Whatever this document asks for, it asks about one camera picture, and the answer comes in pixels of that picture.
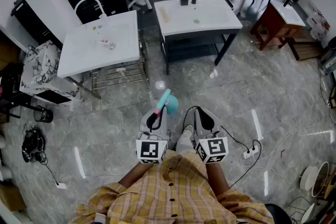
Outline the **clear bottle with red label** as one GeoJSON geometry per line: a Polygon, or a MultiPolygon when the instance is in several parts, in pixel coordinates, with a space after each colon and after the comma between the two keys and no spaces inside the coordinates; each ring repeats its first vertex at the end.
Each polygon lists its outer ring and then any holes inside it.
{"type": "Polygon", "coordinates": [[[98,40],[98,44],[109,50],[113,50],[116,47],[116,42],[107,39],[98,40]]]}

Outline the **round wooden rim mirror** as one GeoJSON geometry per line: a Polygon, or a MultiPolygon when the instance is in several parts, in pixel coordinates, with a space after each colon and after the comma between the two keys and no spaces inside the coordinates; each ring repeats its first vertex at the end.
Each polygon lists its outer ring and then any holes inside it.
{"type": "Polygon", "coordinates": [[[329,163],[324,162],[318,169],[316,179],[311,190],[312,197],[317,197],[323,190],[329,176],[329,163]]]}

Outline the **black side desk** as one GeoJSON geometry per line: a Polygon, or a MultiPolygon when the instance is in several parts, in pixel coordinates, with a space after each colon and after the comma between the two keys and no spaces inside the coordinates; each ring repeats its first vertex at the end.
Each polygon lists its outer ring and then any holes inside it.
{"type": "Polygon", "coordinates": [[[12,108],[23,106],[34,109],[31,105],[32,97],[20,91],[24,65],[10,62],[0,71],[0,123],[9,122],[9,118],[20,119],[19,115],[10,113],[12,108]]]}

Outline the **cardboard box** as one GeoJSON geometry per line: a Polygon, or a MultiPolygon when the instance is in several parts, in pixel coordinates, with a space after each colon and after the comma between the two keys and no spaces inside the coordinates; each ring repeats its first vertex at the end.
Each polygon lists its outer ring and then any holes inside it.
{"type": "Polygon", "coordinates": [[[12,183],[0,183],[0,201],[11,212],[24,211],[26,209],[19,188],[12,183]]]}

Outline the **person's white shoe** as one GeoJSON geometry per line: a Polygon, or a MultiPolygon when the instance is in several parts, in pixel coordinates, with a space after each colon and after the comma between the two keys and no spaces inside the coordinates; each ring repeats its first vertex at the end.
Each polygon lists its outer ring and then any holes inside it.
{"type": "Polygon", "coordinates": [[[184,128],[182,135],[190,138],[193,135],[193,133],[194,133],[194,127],[192,125],[187,125],[184,128]]]}

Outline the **white sink on steel frame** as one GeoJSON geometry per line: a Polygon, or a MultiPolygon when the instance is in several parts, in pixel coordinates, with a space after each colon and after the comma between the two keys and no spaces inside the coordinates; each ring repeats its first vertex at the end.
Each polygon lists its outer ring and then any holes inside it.
{"type": "Polygon", "coordinates": [[[57,72],[58,77],[82,88],[97,99],[100,96],[95,93],[96,87],[88,89],[73,76],[91,71],[92,74],[101,73],[98,78],[102,79],[106,75],[106,68],[113,66],[117,73],[122,74],[122,79],[129,79],[126,67],[135,66],[141,81],[149,84],[136,11],[108,16],[108,19],[107,25],[95,20],[66,35],[57,72]],[[116,47],[113,50],[103,48],[98,44],[100,39],[114,41],[116,47]]]}

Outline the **person's right forearm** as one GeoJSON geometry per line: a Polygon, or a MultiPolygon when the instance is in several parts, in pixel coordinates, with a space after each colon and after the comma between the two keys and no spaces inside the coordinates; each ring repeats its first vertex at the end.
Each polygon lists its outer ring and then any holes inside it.
{"type": "Polygon", "coordinates": [[[205,167],[207,171],[208,183],[215,196],[225,193],[230,189],[222,167],[219,163],[206,164],[205,167]]]}

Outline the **black round stool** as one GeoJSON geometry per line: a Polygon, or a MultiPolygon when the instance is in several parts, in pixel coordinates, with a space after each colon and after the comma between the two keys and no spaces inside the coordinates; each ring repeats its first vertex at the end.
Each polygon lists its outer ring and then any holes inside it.
{"type": "Polygon", "coordinates": [[[267,210],[271,213],[275,224],[292,224],[288,214],[276,204],[265,204],[267,210]]]}

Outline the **wooden crate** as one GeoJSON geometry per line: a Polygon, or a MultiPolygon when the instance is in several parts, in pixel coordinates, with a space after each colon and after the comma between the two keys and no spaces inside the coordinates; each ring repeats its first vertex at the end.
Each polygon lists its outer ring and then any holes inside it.
{"type": "Polygon", "coordinates": [[[323,55],[323,47],[319,41],[313,38],[291,37],[287,43],[297,61],[320,58],[323,55]]]}

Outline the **brown wooden side table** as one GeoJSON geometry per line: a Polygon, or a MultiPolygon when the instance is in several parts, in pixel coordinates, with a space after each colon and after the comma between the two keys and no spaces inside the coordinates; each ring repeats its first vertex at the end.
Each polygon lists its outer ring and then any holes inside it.
{"type": "Polygon", "coordinates": [[[271,0],[250,33],[259,41],[259,50],[283,47],[289,38],[305,27],[305,22],[290,5],[271,0]]]}

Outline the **person's left forearm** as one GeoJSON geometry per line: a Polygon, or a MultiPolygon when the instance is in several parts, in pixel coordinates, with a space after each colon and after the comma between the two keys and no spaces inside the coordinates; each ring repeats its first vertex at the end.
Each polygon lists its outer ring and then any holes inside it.
{"type": "Polygon", "coordinates": [[[137,163],[118,183],[125,188],[131,187],[137,182],[153,164],[137,163]]]}

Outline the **white basin table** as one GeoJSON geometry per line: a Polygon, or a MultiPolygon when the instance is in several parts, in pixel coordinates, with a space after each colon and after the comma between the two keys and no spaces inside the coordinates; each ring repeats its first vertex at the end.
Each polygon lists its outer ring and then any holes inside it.
{"type": "Polygon", "coordinates": [[[211,55],[217,66],[242,28],[225,0],[197,0],[186,6],[170,0],[154,7],[167,67],[174,61],[211,55]]]}

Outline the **low black cabinet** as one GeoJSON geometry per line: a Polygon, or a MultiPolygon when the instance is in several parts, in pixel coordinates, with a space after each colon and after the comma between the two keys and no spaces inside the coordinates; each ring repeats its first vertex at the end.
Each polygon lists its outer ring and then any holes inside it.
{"type": "Polygon", "coordinates": [[[27,32],[38,42],[39,45],[51,41],[57,48],[62,50],[61,41],[41,21],[26,0],[16,0],[11,11],[27,32]]]}

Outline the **white power strip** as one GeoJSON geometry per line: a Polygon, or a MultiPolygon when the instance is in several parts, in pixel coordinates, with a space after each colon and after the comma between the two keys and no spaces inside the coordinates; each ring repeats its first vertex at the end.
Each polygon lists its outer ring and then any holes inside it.
{"type": "Polygon", "coordinates": [[[257,145],[255,145],[252,148],[248,149],[247,151],[243,152],[243,159],[248,159],[251,156],[254,156],[258,152],[259,152],[259,148],[257,145]]]}

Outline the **marble pattern cabinet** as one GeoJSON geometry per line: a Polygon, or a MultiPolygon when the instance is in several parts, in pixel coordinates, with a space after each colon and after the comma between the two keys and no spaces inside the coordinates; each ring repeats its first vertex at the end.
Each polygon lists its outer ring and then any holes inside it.
{"type": "Polygon", "coordinates": [[[51,41],[28,47],[19,90],[51,104],[82,102],[79,87],[57,76],[61,50],[51,41]]]}

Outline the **round white disc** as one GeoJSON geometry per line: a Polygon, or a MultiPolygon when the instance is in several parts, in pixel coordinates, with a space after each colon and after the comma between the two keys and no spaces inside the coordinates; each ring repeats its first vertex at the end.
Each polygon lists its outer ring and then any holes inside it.
{"type": "Polygon", "coordinates": [[[316,181],[318,174],[318,168],[316,166],[308,166],[300,179],[299,187],[301,190],[309,191],[316,181]]]}

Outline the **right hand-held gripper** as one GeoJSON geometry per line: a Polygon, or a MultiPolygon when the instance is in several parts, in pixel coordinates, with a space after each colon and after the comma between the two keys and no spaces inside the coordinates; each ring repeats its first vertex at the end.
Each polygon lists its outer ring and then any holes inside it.
{"type": "Polygon", "coordinates": [[[219,131],[218,117],[201,107],[196,107],[194,117],[196,135],[203,137],[195,140],[196,153],[204,164],[222,162],[228,154],[228,141],[222,131],[219,131]]]}

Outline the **yellow plaid shirt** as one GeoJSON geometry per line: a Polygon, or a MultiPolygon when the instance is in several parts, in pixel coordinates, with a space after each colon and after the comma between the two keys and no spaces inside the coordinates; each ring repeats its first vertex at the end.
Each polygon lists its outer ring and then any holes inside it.
{"type": "Polygon", "coordinates": [[[168,151],[131,187],[99,187],[69,224],[274,224],[264,204],[236,190],[215,196],[196,153],[168,151]]]}

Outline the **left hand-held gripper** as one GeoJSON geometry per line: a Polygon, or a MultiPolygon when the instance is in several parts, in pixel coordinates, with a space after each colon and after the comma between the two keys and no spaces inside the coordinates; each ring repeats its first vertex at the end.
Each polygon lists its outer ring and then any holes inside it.
{"type": "Polygon", "coordinates": [[[157,120],[155,109],[150,109],[141,119],[136,140],[136,154],[143,164],[161,164],[170,141],[167,129],[167,107],[164,105],[159,114],[158,129],[153,130],[157,120]]]}

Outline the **person's light trouser leg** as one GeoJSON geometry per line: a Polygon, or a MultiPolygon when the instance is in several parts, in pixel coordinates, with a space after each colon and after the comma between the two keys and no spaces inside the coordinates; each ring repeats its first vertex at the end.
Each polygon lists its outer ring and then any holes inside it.
{"type": "Polygon", "coordinates": [[[183,155],[186,153],[195,153],[194,146],[191,141],[192,133],[190,131],[184,131],[176,144],[176,153],[183,155]]]}

